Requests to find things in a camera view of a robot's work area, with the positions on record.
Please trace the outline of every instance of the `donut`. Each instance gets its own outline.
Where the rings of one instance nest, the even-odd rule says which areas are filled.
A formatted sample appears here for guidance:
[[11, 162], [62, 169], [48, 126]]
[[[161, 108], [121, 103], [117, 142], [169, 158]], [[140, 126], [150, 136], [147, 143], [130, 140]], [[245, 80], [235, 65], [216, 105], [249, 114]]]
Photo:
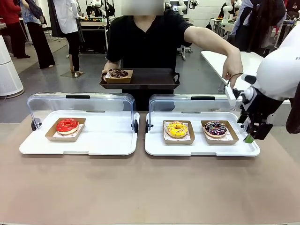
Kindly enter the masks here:
[[70, 135], [74, 133], [79, 128], [79, 122], [74, 119], [65, 119], [60, 121], [57, 126], [56, 130], [58, 133], [62, 135]]
[[220, 121], [211, 121], [205, 124], [205, 133], [214, 138], [224, 137], [227, 133], [227, 127]]
[[175, 138], [183, 138], [188, 133], [188, 127], [181, 122], [169, 123], [166, 128], [167, 134]]
[[126, 72], [124, 70], [118, 69], [118, 70], [111, 71], [110, 75], [111, 75], [111, 77], [114, 77], [114, 78], [124, 78], [124, 77], [127, 77], [129, 74], [128, 74], [128, 72]]

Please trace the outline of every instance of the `red icing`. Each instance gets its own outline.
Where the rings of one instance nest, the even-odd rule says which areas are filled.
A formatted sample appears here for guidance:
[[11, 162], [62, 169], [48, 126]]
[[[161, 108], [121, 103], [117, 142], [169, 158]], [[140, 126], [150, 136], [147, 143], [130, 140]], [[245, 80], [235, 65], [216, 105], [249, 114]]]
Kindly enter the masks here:
[[65, 119], [60, 121], [57, 126], [56, 126], [56, 130], [58, 132], [69, 132], [71, 130], [73, 130], [74, 128], [76, 128], [78, 126], [79, 122], [77, 120], [74, 119]]

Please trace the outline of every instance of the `black shoe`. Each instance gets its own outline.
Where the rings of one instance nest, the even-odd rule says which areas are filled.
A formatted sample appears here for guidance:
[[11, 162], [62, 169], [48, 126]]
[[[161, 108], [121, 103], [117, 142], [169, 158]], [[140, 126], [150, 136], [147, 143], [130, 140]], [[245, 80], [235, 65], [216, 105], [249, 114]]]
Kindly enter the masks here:
[[29, 55], [17, 56], [17, 59], [29, 59]]

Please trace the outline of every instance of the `blue patterned shirt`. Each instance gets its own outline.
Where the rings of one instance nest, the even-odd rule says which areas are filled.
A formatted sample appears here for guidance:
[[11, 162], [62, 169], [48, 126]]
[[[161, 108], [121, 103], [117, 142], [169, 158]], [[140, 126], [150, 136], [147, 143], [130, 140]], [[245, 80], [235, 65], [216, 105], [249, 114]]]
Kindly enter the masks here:
[[27, 24], [28, 22], [33, 22], [33, 23], [41, 24], [40, 20], [37, 19], [33, 15], [33, 13], [23, 5], [22, 0], [19, 0], [19, 1], [20, 1], [20, 7], [21, 7], [21, 12], [22, 12], [22, 17], [23, 17], [23, 20], [24, 20], [25, 24]]

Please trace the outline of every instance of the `yellow frosted donut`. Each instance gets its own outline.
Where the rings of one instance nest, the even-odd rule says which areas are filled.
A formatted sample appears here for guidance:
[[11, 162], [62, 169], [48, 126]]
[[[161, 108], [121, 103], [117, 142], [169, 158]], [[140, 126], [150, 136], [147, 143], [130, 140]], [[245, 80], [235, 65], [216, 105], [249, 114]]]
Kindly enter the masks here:
[[181, 122], [175, 121], [167, 126], [167, 133], [171, 137], [182, 138], [188, 133], [188, 127]]

